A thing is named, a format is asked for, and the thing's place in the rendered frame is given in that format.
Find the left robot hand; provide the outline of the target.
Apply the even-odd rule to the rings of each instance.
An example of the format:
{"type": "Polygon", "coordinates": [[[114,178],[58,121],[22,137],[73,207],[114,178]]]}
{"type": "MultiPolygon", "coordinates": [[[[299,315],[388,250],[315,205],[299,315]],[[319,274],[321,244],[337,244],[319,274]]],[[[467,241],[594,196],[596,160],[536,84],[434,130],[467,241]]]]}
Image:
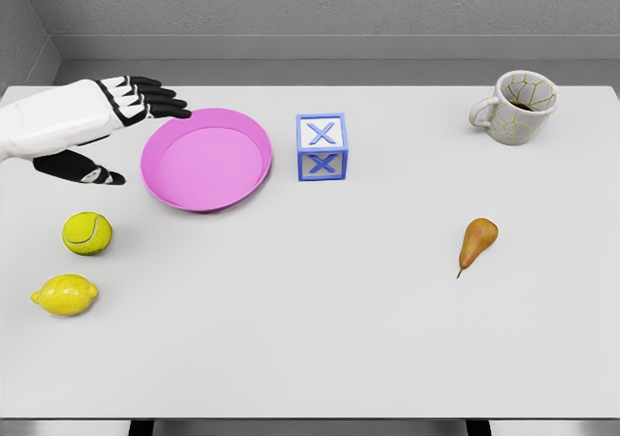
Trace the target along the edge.
{"type": "Polygon", "coordinates": [[[63,180],[122,185],[125,177],[72,150],[146,119],[188,119],[187,103],[153,78],[81,79],[14,102],[23,114],[21,157],[63,180]]]}

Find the blue white letter block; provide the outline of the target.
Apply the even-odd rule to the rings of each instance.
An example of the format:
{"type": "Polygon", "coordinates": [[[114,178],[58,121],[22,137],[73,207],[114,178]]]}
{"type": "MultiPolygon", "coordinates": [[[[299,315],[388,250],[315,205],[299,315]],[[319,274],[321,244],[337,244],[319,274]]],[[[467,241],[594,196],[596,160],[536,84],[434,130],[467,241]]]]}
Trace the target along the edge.
{"type": "Polygon", "coordinates": [[[345,115],[298,114],[295,123],[298,180],[345,179],[349,154],[345,115]]]}

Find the yellow-green tennis ball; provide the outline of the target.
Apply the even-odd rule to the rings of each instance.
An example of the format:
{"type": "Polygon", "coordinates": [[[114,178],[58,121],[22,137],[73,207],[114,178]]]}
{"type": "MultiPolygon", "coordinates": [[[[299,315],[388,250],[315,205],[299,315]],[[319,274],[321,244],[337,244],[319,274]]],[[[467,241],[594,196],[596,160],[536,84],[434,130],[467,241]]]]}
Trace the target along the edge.
{"type": "Polygon", "coordinates": [[[112,239],[109,220],[96,212],[81,212],[68,218],[62,228],[62,241],[73,253],[97,255],[107,249],[112,239]]]}

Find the white cracked-pattern mug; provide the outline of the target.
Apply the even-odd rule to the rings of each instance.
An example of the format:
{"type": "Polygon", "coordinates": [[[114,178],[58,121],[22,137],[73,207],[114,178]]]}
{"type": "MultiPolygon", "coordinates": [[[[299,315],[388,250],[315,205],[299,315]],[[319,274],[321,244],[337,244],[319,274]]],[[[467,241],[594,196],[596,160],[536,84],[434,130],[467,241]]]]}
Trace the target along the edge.
{"type": "Polygon", "coordinates": [[[544,75],[511,71],[497,80],[491,97],[471,108],[469,122],[501,144],[522,145],[556,111],[558,94],[558,86],[544,75]]]}

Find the yellow lemon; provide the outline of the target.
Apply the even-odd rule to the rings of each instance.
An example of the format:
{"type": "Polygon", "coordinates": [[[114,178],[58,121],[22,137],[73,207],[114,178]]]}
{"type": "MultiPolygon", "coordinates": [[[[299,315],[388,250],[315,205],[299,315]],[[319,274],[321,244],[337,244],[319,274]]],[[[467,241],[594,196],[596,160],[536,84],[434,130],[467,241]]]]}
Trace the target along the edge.
{"type": "Polygon", "coordinates": [[[87,278],[67,273],[48,279],[30,299],[52,315],[75,316],[86,311],[98,294],[87,278]]]}

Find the pink plate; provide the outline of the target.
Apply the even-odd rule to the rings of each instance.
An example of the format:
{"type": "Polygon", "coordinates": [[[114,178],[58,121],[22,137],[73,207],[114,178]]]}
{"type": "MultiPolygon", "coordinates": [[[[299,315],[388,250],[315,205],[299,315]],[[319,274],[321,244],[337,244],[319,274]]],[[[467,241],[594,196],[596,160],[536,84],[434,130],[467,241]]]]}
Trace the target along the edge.
{"type": "Polygon", "coordinates": [[[139,165],[145,187],[160,202],[210,212],[254,192],[271,161],[271,141],[256,120],[232,109],[198,109],[157,129],[139,165]]]}

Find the brown pear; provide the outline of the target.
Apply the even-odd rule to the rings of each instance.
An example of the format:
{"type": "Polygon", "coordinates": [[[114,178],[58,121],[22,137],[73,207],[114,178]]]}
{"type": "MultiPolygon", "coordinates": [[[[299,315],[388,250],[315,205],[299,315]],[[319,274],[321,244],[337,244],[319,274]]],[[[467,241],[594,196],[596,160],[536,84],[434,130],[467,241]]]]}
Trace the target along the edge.
{"type": "Polygon", "coordinates": [[[486,218],[477,218],[467,226],[459,254],[459,271],[456,278],[459,278],[461,273],[496,241],[498,235],[497,225],[486,218]]]}

